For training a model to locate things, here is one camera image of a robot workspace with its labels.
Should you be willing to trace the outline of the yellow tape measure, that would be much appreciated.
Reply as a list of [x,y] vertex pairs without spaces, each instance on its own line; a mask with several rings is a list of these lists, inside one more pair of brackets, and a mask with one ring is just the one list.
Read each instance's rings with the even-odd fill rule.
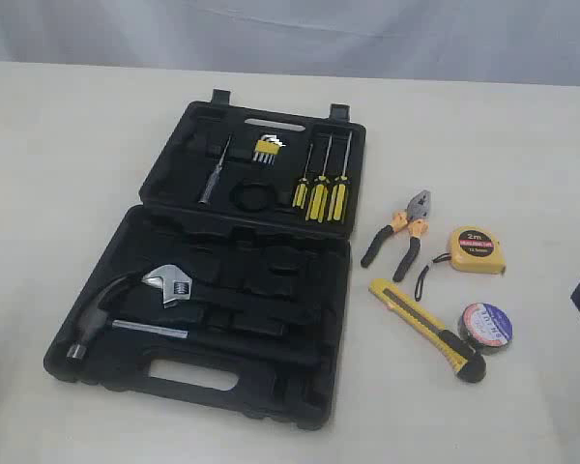
[[500,241],[494,234],[476,226],[461,226],[450,235],[447,250],[432,258],[418,276],[414,299],[419,302],[427,273],[437,264],[449,263],[462,273],[503,275],[507,264]]

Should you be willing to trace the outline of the black electrical tape roll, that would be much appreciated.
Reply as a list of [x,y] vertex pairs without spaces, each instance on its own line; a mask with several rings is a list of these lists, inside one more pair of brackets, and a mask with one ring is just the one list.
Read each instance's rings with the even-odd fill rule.
[[482,355],[506,351],[513,341],[513,326],[508,316],[488,303],[468,305],[457,323],[458,335]]

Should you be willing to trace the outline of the yellow black utility knife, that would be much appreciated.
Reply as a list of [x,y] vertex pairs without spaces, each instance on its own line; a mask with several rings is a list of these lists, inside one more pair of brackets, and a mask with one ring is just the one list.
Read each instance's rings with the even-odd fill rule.
[[393,282],[375,278],[369,291],[388,310],[420,333],[436,347],[449,362],[455,376],[469,384],[482,381],[486,375],[483,355],[456,333],[450,331],[439,319],[400,290]]

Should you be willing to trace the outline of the black plastic tool case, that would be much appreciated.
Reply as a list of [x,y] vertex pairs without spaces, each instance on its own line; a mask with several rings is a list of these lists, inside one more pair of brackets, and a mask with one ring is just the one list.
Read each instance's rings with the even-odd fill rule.
[[316,430],[329,419],[366,131],[190,103],[43,358],[55,379]]

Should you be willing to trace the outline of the middle yellow black screwdriver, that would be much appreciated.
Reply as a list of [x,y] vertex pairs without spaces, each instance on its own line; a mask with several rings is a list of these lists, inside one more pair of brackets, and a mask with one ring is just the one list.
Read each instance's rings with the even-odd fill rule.
[[323,160],[322,171],[314,180],[310,193],[309,203],[305,219],[307,221],[323,222],[326,200],[329,192],[329,178],[327,177],[327,168],[330,159],[330,152],[333,144],[333,136],[330,134],[327,142],[327,148]]

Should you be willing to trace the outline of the yellow black screwdriver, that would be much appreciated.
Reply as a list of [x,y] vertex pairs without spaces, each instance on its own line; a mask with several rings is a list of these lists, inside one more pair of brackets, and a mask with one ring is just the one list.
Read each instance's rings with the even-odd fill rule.
[[306,197],[309,190],[310,180],[308,178],[308,169],[313,152],[313,143],[308,145],[307,156],[304,163],[302,176],[298,179],[292,201],[292,207],[296,210],[302,210],[305,207]]
[[342,222],[344,221],[345,208],[347,203],[347,195],[349,190],[349,177],[347,175],[348,162],[352,148],[353,132],[350,131],[346,142],[344,161],[342,170],[339,176],[334,179],[334,186],[331,196],[331,203],[328,214],[328,221]]
[[333,144],[333,136],[330,134],[327,142],[327,148],[323,160],[322,171],[314,180],[310,193],[309,203],[305,219],[307,221],[323,222],[326,200],[329,192],[329,178],[327,177],[327,168],[330,159],[330,152]]

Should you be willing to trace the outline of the left yellow black screwdriver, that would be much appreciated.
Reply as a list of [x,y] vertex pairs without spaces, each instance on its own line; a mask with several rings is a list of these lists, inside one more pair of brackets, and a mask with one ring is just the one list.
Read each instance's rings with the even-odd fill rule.
[[302,210],[305,207],[306,197],[309,190],[310,180],[308,178],[308,169],[313,152],[313,143],[308,145],[307,156],[304,163],[302,176],[298,179],[292,201],[292,207],[296,210]]

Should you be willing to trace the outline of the right yellow black screwdriver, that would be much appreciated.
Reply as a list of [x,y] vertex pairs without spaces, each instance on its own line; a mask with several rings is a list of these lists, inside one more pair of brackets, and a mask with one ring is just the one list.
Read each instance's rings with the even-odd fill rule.
[[347,195],[349,190],[349,177],[347,175],[348,162],[352,148],[353,132],[350,131],[346,142],[344,161],[342,170],[339,176],[334,179],[334,186],[331,196],[331,203],[328,214],[328,221],[342,222],[344,221],[345,208],[347,203]]

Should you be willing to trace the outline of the yellow hex key set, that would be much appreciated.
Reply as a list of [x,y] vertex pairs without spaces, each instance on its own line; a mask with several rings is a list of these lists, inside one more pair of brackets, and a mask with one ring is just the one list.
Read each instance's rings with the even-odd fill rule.
[[263,134],[254,147],[253,162],[273,165],[276,156],[285,144],[274,134]]

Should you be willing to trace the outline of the chrome adjustable wrench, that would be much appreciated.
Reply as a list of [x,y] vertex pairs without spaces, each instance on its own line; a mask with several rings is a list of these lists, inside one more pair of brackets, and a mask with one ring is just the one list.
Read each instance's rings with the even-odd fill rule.
[[181,302],[198,302],[296,325],[320,321],[320,310],[313,304],[286,302],[215,287],[193,279],[174,264],[153,269],[141,278],[141,282],[162,292],[165,307]]

